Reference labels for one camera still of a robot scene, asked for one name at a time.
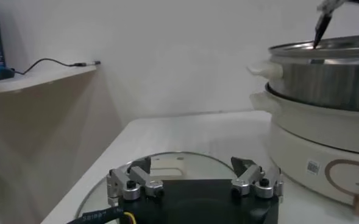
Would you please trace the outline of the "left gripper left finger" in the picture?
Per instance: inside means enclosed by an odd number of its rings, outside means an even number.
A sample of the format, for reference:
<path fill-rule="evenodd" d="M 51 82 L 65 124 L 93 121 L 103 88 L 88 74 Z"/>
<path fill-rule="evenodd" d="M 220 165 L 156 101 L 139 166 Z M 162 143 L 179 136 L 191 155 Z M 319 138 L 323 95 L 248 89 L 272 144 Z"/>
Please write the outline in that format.
<path fill-rule="evenodd" d="M 153 179 L 150 172 L 150 157 L 133 161 L 127 168 L 110 169 L 106 176 L 108 204 L 114 206 L 120 198 L 126 202 L 142 197 L 161 199 L 164 196 L 163 181 Z"/>

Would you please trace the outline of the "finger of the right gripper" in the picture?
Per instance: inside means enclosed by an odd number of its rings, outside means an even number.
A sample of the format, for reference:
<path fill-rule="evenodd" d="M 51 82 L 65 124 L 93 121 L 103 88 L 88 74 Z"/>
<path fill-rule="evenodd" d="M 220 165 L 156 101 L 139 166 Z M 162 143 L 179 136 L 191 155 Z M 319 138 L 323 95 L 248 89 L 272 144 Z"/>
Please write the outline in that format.
<path fill-rule="evenodd" d="M 321 15 L 315 27 L 313 49 L 316 49 L 319 42 L 321 41 L 325 31 L 329 26 L 334 11 L 338 7 L 341 7 L 345 2 L 346 0 L 323 0 L 323 2 L 318 5 L 317 11 L 321 12 Z"/>

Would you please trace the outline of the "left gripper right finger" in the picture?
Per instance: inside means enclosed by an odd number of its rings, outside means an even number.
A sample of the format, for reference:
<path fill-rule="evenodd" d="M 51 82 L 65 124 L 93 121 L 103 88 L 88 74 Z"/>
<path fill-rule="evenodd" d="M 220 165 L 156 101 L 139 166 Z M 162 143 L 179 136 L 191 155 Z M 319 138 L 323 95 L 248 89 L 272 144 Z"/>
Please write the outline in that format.
<path fill-rule="evenodd" d="M 231 180 L 231 193 L 235 198 L 254 193 L 256 197 L 270 199 L 283 196 L 283 176 L 280 168 L 272 166 L 265 171 L 250 159 L 231 157 L 236 178 Z"/>

